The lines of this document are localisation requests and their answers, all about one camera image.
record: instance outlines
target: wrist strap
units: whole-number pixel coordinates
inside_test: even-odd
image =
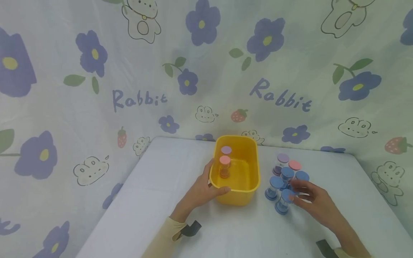
[[[191,226],[186,225],[181,231],[178,239],[181,238],[181,236],[186,236],[186,237],[193,237],[198,233],[198,231],[201,229],[201,224],[197,221],[194,221]]]
[[[325,258],[338,258],[337,254],[325,239],[316,242],[316,245]]]

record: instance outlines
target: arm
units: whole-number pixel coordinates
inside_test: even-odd
[[[226,194],[231,189],[222,187],[212,189],[208,184],[209,170],[214,160],[205,167],[193,186],[178,202],[171,216],[169,216],[161,229],[145,250],[142,258],[169,258],[179,244],[180,231],[186,226],[186,219],[196,207],[202,206],[217,196]]]
[[[307,181],[293,180],[291,185],[295,192],[307,194],[293,196],[294,204],[306,210],[320,224],[336,235],[342,246],[342,249],[335,250],[340,258],[349,256],[354,258],[371,257],[354,229],[337,209],[327,191]]]

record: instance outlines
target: right hand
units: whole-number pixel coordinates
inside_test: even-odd
[[[337,209],[326,190],[313,183],[301,180],[292,180],[291,186],[294,192],[308,194],[294,196],[293,202],[298,207],[307,211],[321,225],[335,233],[342,225],[347,224],[346,219]]]

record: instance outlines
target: white tabletop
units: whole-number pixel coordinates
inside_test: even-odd
[[[134,168],[77,258],[140,257],[165,218],[210,160],[214,142],[157,137]],[[279,215],[264,196],[274,159],[286,153],[310,181],[326,189],[376,258],[411,258],[413,241],[350,154],[259,146],[261,186],[244,207],[212,201],[195,209],[197,235],[184,238],[180,258],[323,257],[316,241],[335,236],[294,205]]]

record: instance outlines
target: floral curtain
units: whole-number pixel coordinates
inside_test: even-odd
[[[412,235],[412,58],[409,0],[6,1],[0,256],[75,257],[157,136],[352,154]]]

